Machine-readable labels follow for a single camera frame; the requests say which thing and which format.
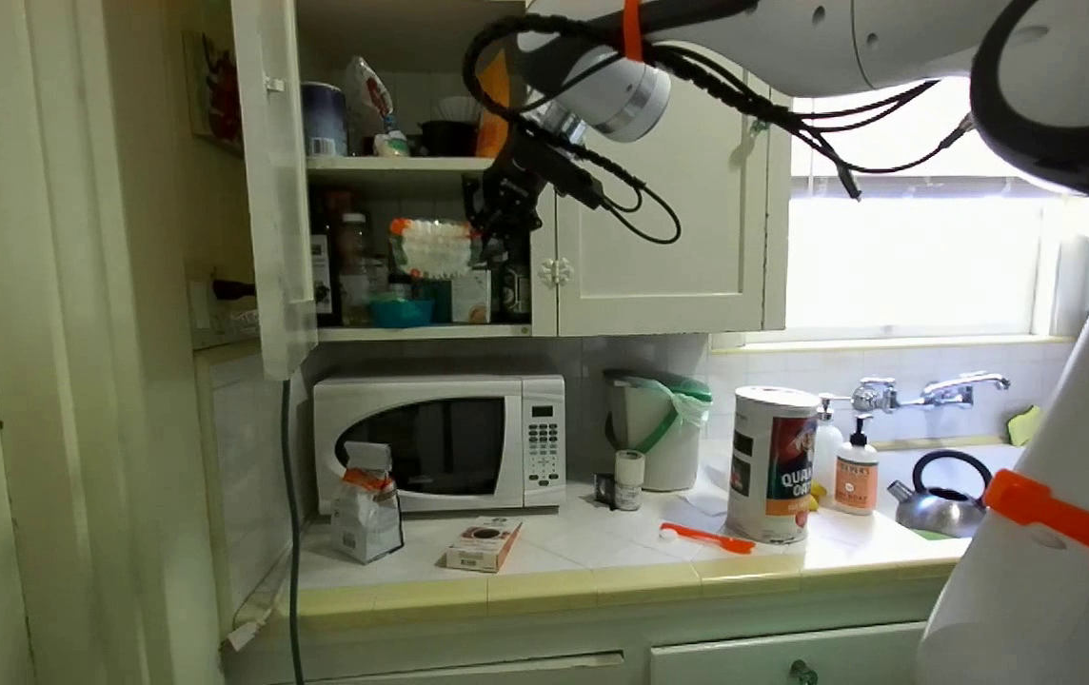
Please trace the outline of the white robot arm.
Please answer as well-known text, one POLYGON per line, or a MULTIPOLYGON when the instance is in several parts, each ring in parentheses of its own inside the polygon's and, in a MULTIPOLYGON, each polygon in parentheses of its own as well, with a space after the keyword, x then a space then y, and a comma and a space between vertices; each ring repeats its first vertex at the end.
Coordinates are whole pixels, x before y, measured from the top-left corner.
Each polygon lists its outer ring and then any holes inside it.
POLYGON ((510 150, 485 176, 491 236, 524 231, 556 186, 600 197, 600 160, 581 125, 636 140, 661 118, 669 83, 794 137, 815 121, 765 94, 857 94, 958 75, 971 121, 1014 167, 1089 193, 1089 0, 540 0, 480 27, 466 54, 519 54, 519 75, 544 98, 510 108, 510 150))

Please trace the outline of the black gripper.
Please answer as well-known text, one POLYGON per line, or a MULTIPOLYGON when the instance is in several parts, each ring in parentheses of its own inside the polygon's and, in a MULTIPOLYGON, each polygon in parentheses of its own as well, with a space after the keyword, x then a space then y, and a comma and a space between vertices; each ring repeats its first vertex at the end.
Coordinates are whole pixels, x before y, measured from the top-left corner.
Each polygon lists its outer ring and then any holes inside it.
POLYGON ((540 189, 593 203, 593 176, 563 155, 551 140, 510 129, 494 163, 466 182, 466 217, 480 236, 480 264, 491 271, 491 316, 524 319, 534 314, 528 236, 540 228, 540 189))

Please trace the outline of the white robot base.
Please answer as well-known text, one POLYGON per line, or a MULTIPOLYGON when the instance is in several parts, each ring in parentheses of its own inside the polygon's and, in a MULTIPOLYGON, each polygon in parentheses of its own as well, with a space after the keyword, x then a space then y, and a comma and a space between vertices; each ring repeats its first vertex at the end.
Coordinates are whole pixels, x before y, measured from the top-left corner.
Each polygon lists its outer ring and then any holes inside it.
MULTIPOLYGON (((1089 193, 1089 0, 1009 0, 971 108, 1014 167, 1089 193)), ((1089 324, 1032 446, 942 589, 916 685, 1089 685, 1089 324)))

